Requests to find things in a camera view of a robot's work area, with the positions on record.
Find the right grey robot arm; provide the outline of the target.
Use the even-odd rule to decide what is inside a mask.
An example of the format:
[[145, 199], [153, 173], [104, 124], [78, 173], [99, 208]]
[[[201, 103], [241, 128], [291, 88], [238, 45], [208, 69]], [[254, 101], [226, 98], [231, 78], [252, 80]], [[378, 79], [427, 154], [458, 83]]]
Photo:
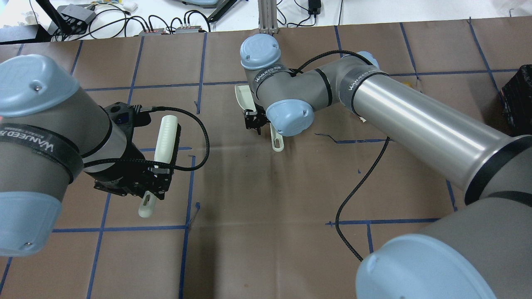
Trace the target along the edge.
[[464, 207], [364, 257], [357, 299], [530, 299], [531, 136], [509, 136], [407, 87], [358, 52], [293, 74], [278, 41], [239, 48], [260, 123], [289, 137], [340, 103], [462, 188]]

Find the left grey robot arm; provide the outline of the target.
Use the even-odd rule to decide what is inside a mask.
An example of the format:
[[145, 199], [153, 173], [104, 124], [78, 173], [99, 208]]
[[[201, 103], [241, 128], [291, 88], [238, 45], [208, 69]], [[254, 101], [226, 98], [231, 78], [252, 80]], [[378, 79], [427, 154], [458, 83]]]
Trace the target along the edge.
[[157, 163], [177, 158], [176, 117], [163, 118], [149, 161], [133, 144], [135, 128], [151, 122], [149, 110], [123, 102], [103, 108], [43, 55], [8, 59], [0, 75], [2, 257], [26, 257], [46, 245], [65, 192], [82, 172], [97, 190], [142, 198], [142, 216], [165, 198], [173, 170]]

